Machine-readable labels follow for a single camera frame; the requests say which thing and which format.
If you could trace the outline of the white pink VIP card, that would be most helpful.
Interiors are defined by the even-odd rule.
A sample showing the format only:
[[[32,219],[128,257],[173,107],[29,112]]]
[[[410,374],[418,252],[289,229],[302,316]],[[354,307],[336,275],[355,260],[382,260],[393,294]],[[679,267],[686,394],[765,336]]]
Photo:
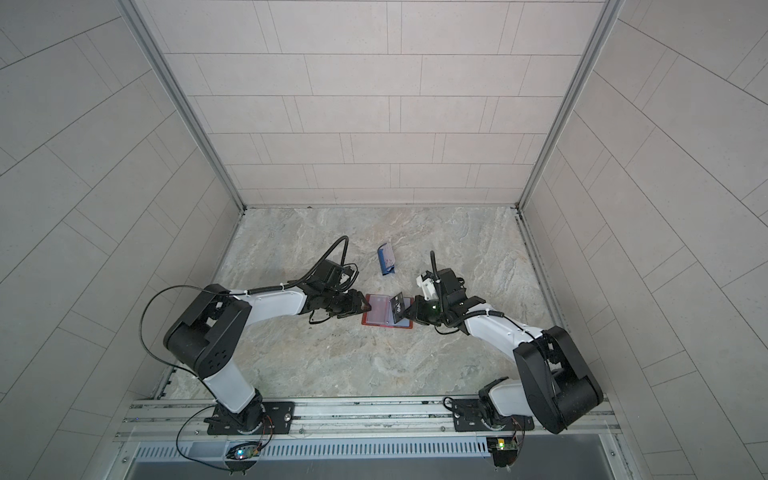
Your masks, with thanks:
[[[393,269],[395,266],[395,257],[392,246],[389,243],[382,245],[379,249],[379,254],[383,269],[385,271]]]

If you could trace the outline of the aluminium mounting rail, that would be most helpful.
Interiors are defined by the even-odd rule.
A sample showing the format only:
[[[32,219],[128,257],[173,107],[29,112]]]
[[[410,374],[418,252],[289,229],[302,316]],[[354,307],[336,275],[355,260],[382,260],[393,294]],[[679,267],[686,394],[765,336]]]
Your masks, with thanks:
[[[476,412],[477,400],[445,396],[273,399],[263,409],[277,429],[277,440],[374,437],[496,435]],[[119,419],[114,438],[123,441],[206,439],[213,415],[211,400],[136,401]]]

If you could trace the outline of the right circuit board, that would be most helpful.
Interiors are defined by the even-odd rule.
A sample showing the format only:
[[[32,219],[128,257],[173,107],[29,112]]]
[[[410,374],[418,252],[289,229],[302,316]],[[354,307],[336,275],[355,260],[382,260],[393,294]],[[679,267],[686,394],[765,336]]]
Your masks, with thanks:
[[[520,451],[520,442],[516,437],[487,437],[487,450],[496,468],[512,466]]]

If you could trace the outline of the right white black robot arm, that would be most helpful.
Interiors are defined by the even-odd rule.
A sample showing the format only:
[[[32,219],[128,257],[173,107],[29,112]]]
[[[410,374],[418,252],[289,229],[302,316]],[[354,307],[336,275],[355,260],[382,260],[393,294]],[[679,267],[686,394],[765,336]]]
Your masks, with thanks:
[[[517,382],[498,379],[478,392],[475,411],[485,427],[522,429],[532,417],[558,434],[603,402],[601,386],[565,329],[527,325],[469,297],[464,280],[449,268],[425,272],[417,285],[422,293],[404,310],[405,318],[483,340],[517,368]]]

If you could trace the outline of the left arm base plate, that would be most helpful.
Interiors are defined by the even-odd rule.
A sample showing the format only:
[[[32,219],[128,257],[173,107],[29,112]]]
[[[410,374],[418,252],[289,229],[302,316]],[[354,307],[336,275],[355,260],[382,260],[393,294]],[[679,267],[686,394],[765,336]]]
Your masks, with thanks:
[[[204,419],[208,435],[283,435],[290,432],[294,402],[256,402],[240,413],[232,413],[217,404],[213,414]]]

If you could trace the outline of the red card holder wallet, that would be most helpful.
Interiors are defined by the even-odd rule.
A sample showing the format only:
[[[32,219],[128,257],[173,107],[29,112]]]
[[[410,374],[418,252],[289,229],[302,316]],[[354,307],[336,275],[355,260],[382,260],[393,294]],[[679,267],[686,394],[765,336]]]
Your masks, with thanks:
[[[412,329],[411,320],[405,318],[395,320],[391,300],[392,297],[387,295],[367,294],[366,301],[370,304],[371,310],[363,314],[361,324],[370,327]]]

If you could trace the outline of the left green circuit board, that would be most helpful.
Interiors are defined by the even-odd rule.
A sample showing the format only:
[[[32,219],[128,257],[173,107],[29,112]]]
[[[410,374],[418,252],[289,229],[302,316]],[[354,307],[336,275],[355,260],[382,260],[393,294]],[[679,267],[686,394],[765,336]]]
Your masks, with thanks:
[[[225,458],[232,461],[246,461],[255,459],[260,455],[263,444],[258,441],[248,441],[232,446]]]

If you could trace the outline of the white ventilation grille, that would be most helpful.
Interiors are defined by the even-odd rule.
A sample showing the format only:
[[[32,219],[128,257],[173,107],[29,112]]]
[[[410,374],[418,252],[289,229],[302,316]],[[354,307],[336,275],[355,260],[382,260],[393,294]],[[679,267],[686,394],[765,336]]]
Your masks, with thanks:
[[[208,463],[221,463],[232,442],[184,441],[143,442],[135,459],[139,462],[176,462],[187,456]],[[384,458],[483,458],[488,457],[486,439],[476,437],[389,437],[274,439],[259,455],[264,461],[384,459]]]

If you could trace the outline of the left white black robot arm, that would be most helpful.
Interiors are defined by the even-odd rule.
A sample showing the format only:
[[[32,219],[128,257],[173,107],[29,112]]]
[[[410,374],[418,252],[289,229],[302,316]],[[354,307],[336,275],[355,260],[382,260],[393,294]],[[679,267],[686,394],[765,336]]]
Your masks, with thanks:
[[[365,295],[351,287],[351,267],[321,260],[299,280],[236,293],[219,284],[202,289],[166,332],[164,347],[205,385],[216,400],[206,418],[210,435],[251,434],[268,425],[263,397],[249,383],[233,356],[246,327],[318,309],[330,318],[371,310]]]

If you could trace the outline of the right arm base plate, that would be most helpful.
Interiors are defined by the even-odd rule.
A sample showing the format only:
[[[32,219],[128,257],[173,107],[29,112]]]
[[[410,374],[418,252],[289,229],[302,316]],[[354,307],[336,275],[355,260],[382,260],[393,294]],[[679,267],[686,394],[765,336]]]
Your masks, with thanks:
[[[531,416],[501,415],[489,400],[444,397],[442,404],[451,412],[456,432],[527,432],[535,429]]]

